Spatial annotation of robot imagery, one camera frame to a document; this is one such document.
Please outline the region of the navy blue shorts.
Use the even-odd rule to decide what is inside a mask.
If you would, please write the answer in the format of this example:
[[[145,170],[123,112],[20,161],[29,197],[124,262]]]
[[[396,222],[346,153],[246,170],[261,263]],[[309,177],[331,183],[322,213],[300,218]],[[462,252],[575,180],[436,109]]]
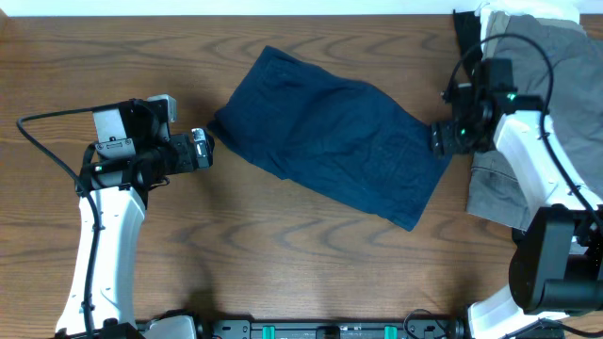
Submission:
[[[380,89],[271,46],[208,128],[258,168],[406,231],[449,164],[430,127]]]

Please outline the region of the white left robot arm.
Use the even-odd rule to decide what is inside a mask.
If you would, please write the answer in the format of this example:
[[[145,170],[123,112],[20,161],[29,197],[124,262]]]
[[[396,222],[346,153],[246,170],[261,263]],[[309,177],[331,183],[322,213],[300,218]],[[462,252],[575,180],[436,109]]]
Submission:
[[[176,116],[167,94],[93,108],[97,139],[79,173],[90,196],[79,202],[78,252],[57,336],[83,337],[110,324],[135,327],[133,280],[148,194],[172,175],[213,164],[213,138],[203,128],[172,134]]]

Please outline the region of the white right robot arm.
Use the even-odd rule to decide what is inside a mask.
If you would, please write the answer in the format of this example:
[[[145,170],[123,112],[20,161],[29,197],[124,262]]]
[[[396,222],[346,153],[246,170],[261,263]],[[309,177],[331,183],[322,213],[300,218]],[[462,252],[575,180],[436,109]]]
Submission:
[[[531,217],[507,285],[468,306],[448,335],[559,338],[563,319],[602,309],[602,200],[564,152],[544,98],[518,93],[509,59],[478,62],[469,83],[451,82],[443,99],[452,118],[431,127],[434,155],[498,151]]]

